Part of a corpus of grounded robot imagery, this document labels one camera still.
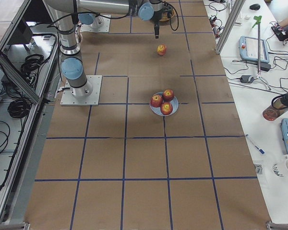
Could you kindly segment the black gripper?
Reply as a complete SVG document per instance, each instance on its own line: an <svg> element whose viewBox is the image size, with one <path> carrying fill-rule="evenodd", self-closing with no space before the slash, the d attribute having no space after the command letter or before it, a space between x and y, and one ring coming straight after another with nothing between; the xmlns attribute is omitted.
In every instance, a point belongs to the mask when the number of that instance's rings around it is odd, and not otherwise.
<svg viewBox="0 0 288 230"><path fill-rule="evenodd" d="M154 34L155 39L159 38L159 21L162 18L163 12L163 3L161 0L150 0L152 7L154 9L154 15L152 17L152 21L154 22Z"/></svg>

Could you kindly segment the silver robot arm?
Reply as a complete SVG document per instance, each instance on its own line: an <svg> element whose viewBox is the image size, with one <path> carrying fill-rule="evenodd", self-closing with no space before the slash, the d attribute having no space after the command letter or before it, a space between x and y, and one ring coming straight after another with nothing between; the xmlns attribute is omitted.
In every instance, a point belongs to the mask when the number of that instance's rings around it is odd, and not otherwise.
<svg viewBox="0 0 288 230"><path fill-rule="evenodd" d="M82 63L80 46L75 35L78 22L92 24L102 13L137 15L142 20L153 20L155 37L159 37L159 21L165 9L160 0L46 0L44 5L57 28L62 53L62 73L74 97L89 96L93 85L87 78Z"/></svg>
<svg viewBox="0 0 288 230"><path fill-rule="evenodd" d="M80 22L91 25L104 13L119 14L121 19L127 16L138 16L143 21L154 23L155 38L159 38L160 20L166 9L161 0L79 0L77 10Z"/></svg>

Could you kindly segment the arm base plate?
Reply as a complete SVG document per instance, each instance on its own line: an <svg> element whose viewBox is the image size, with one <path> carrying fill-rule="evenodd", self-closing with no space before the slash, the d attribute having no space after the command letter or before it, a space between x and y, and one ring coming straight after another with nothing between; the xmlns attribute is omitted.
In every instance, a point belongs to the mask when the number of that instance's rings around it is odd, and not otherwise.
<svg viewBox="0 0 288 230"><path fill-rule="evenodd" d="M73 88L66 81L60 105L62 106L98 106L100 90L102 85L102 75L87 75L87 82L81 88Z"/></svg>
<svg viewBox="0 0 288 230"><path fill-rule="evenodd" d="M92 13L80 14L81 32L108 33L110 28L110 16L96 16Z"/></svg>

